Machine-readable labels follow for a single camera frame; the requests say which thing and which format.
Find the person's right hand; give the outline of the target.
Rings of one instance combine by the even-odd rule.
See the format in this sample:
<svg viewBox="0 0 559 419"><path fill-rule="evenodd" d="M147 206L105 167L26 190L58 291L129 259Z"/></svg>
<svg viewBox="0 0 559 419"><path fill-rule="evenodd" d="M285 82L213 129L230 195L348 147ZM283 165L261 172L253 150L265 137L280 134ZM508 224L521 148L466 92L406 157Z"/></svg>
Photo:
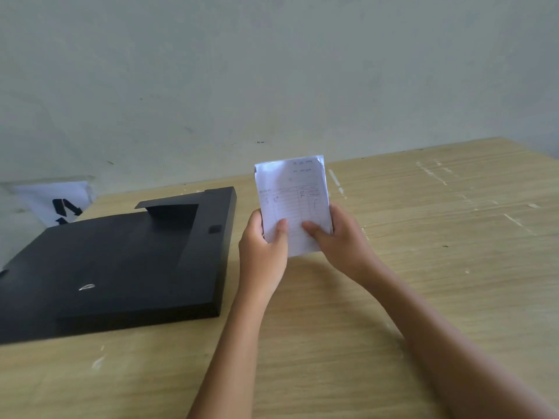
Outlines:
<svg viewBox="0 0 559 419"><path fill-rule="evenodd" d="M359 224L347 211L331 204L330 215L333 238L318 246L331 266L361 283L377 270L378 258Z"/></svg>

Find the person's left hand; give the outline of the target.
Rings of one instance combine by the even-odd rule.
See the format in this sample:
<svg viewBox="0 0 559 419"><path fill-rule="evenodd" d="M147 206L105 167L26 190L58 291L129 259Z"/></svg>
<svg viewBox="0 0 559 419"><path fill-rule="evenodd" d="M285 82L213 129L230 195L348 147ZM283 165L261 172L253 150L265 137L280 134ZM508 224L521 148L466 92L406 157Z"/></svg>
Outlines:
<svg viewBox="0 0 559 419"><path fill-rule="evenodd" d="M279 253L272 242L263 236L261 210L253 211L239 242L239 292L262 303L270 301L287 267L288 253Z"/></svg>

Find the white paper slips stack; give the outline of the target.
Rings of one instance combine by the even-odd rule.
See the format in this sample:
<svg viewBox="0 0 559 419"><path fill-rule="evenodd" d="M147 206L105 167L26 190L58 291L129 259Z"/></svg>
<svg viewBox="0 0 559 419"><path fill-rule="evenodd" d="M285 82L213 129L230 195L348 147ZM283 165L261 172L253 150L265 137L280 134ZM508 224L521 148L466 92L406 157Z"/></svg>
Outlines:
<svg viewBox="0 0 559 419"><path fill-rule="evenodd" d="M273 241L277 222L286 219L289 225L288 257L320 251L302 223L313 222L332 234L324 157L315 155L261 162L255 165L254 176L266 241Z"/></svg>

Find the person's right forearm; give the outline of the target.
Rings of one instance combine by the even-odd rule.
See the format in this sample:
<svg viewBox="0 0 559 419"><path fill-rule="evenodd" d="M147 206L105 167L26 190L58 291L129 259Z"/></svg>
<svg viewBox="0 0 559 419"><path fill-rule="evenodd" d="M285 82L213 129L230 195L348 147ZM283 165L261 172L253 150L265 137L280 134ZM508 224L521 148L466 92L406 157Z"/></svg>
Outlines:
<svg viewBox="0 0 559 419"><path fill-rule="evenodd" d="M366 261L348 276L385 309L456 419L559 419L385 265Z"/></svg>

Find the person's left forearm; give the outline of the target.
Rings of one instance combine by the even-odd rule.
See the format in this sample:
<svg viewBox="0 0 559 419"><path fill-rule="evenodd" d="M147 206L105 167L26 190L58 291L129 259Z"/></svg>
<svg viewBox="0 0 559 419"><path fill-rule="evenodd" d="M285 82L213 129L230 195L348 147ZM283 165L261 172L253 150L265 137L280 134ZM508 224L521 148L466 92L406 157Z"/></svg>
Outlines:
<svg viewBox="0 0 559 419"><path fill-rule="evenodd" d="M237 291L187 419L252 419L259 334L278 282Z"/></svg>

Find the black document box file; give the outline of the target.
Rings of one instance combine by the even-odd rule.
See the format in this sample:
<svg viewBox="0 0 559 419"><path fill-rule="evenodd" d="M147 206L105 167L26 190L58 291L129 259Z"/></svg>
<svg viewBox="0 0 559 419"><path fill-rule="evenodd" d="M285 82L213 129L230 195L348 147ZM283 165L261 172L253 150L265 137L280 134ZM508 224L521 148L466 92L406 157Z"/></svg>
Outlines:
<svg viewBox="0 0 559 419"><path fill-rule="evenodd" d="M0 345L220 316L234 187L48 228L0 272Z"/></svg>

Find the white sheet with black arrows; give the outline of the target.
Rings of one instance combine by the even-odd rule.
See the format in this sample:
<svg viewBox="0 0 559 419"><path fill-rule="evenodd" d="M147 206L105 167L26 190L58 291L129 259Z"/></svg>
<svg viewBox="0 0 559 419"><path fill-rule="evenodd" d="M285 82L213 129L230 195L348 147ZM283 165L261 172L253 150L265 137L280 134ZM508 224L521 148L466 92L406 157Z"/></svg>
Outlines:
<svg viewBox="0 0 559 419"><path fill-rule="evenodd" d="M87 181L16 185L13 191L47 227L74 222L96 199Z"/></svg>

